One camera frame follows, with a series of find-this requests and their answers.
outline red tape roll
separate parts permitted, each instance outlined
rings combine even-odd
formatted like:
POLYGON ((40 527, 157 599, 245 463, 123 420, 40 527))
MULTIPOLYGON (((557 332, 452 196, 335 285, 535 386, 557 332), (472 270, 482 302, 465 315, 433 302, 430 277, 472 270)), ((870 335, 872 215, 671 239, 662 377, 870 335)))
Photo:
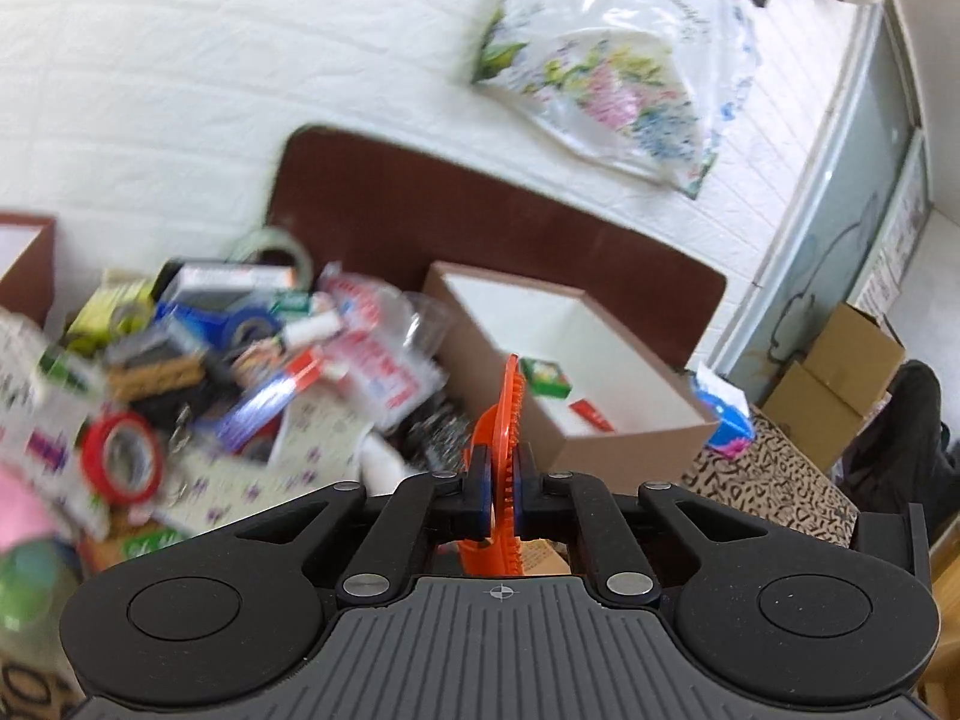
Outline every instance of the red tape roll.
POLYGON ((154 431, 136 413, 114 413, 95 422, 83 441, 83 473, 107 503, 149 500, 160 487, 163 461, 154 431))

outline tape roll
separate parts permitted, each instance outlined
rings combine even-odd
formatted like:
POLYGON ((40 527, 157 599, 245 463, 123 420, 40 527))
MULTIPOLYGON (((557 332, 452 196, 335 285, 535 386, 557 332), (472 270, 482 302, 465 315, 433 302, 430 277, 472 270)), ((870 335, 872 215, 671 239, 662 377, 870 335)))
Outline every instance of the tape roll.
POLYGON ((255 262, 268 251, 281 251, 294 261, 296 288, 313 292, 313 260, 306 247, 286 230, 261 227, 243 236, 229 247, 226 257, 232 262, 255 262))
POLYGON ((147 420, 131 412, 95 422, 83 441, 80 462, 94 490, 118 506, 149 500, 163 476, 154 431, 147 420))
POLYGON ((110 334, 123 338, 145 330, 154 320, 154 308, 146 303, 121 303, 110 314, 110 334))
POLYGON ((283 325, 276 317, 263 308, 245 306, 236 312, 224 323, 221 348, 224 351, 245 349, 254 341, 263 338, 272 338, 283 325))

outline ribbed gray surface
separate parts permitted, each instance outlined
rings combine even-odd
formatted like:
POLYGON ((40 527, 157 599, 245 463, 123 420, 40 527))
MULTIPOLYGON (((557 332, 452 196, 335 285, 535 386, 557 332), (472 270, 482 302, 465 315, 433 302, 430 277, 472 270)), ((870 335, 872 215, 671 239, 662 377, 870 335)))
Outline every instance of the ribbed gray surface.
MULTIPOLYGON (((387 608, 345 613, 298 674, 197 720, 823 720, 714 685, 674 646, 656 615, 608 610, 575 577, 421 579, 387 608)), ((103 699, 78 720, 162 720, 103 699)), ((911 720, 909 699, 840 712, 845 720, 911 720)))

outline small green box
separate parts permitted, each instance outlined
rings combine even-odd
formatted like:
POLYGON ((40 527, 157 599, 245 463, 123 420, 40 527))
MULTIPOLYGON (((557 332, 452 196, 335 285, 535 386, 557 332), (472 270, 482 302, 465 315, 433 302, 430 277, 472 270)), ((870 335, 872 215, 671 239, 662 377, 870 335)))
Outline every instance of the small green box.
POLYGON ((563 400, 573 389, 563 375, 563 370, 555 362, 536 360, 533 357, 520 358, 520 370, 534 395, 544 395, 563 400))

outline metal pivot screw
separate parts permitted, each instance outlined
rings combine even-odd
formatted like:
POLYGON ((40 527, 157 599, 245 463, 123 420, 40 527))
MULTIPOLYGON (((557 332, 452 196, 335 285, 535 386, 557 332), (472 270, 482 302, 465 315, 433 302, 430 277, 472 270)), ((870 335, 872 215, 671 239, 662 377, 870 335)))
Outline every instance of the metal pivot screw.
POLYGON ((354 574, 344 579, 344 592, 357 598, 373 598, 390 589, 390 580, 379 574, 354 574))
POLYGON ((643 595, 654 589, 654 581, 646 574, 621 571, 607 579, 607 589, 617 595, 643 595))

